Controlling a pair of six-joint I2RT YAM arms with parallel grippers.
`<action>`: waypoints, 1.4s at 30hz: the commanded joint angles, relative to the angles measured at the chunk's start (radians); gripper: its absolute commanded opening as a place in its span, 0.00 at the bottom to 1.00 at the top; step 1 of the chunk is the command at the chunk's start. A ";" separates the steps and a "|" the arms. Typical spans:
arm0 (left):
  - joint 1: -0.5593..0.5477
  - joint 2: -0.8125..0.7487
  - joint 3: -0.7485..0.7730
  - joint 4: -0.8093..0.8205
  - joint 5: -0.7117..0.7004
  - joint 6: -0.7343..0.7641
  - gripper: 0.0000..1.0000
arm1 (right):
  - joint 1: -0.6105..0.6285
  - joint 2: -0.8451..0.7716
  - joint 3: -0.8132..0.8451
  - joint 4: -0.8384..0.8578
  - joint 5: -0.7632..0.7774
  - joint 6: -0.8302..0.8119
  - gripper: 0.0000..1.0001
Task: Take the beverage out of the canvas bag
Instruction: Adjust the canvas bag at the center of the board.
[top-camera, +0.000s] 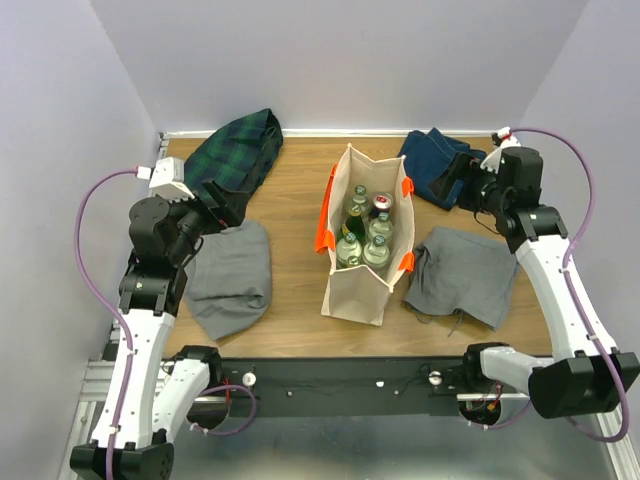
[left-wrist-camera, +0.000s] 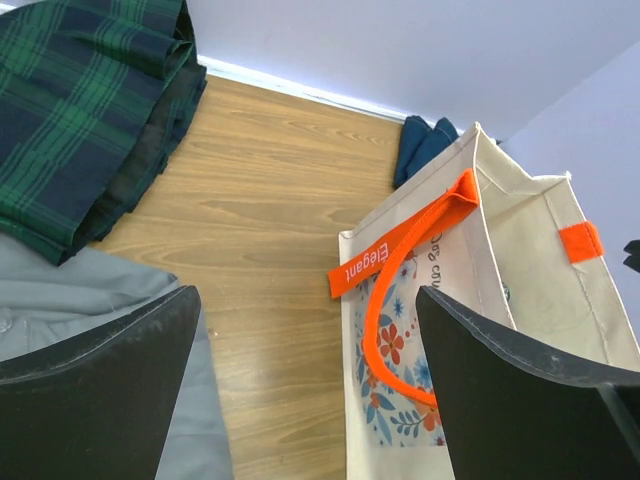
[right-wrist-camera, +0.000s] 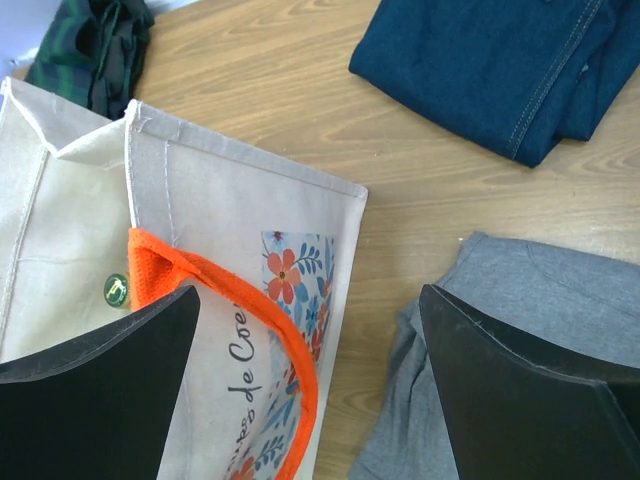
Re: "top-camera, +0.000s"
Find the beige canvas tote bag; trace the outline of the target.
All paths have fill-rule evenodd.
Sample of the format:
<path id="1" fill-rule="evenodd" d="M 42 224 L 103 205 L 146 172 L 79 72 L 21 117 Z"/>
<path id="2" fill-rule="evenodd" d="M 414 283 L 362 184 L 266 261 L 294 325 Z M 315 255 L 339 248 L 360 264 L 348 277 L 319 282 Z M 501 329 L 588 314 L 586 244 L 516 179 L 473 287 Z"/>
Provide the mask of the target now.
<path id="1" fill-rule="evenodd" d="M 336 246 L 344 237 L 342 224 L 348 217 L 345 207 L 359 184 L 366 187 L 371 205 L 372 196 L 377 192 L 389 192 L 394 198 L 389 213 L 394 231 L 387 243 L 390 262 L 382 274 L 368 267 L 362 257 L 357 267 L 339 269 L 337 266 Z M 373 160 L 351 145 L 346 148 L 330 174 L 315 238 L 316 251 L 326 252 L 330 259 L 322 315 L 375 326 L 383 323 L 384 311 L 394 287 L 403 274 L 414 268 L 413 193 L 413 181 L 405 172 L 403 156 Z M 368 226 L 365 226 L 365 245 L 369 242 Z"/>

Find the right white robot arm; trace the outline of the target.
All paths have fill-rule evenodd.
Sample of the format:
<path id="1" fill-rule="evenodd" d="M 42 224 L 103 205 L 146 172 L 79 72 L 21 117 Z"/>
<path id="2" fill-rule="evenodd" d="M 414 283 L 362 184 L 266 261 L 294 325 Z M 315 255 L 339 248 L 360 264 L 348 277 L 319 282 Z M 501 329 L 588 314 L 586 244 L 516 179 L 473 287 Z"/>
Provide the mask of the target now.
<path id="1" fill-rule="evenodd" d="M 480 160 L 459 153 L 430 188 L 446 198 L 463 188 L 458 206 L 494 217 L 497 232 L 526 272 L 552 344 L 536 358 L 504 343 L 468 347 L 460 379 L 480 392 L 494 381 L 527 395 L 545 419 L 608 413 L 621 406 L 639 375 L 639 361 L 619 350 L 598 320 L 568 252 L 559 212 L 541 204 L 543 159 L 528 147 L 499 148 Z"/>

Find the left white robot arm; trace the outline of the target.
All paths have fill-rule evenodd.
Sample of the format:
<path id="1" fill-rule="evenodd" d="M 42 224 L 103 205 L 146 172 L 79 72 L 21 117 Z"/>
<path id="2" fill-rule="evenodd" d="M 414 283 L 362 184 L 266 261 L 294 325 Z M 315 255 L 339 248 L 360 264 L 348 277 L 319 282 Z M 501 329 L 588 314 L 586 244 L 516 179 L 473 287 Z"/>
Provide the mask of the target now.
<path id="1" fill-rule="evenodd" d="M 81 479 L 167 479 L 175 435 L 201 395 L 219 393 L 225 407 L 233 393 L 257 410 L 253 392 L 224 377 L 213 347 L 187 346 L 167 383 L 158 384 L 162 357 L 187 284 L 186 266 L 205 235 L 236 227 L 249 196 L 208 180 L 207 198 L 173 182 L 167 193 L 136 202 L 129 211 L 132 251 L 112 312 L 119 346 L 98 423 L 84 445 L 73 448 L 70 468 Z"/>

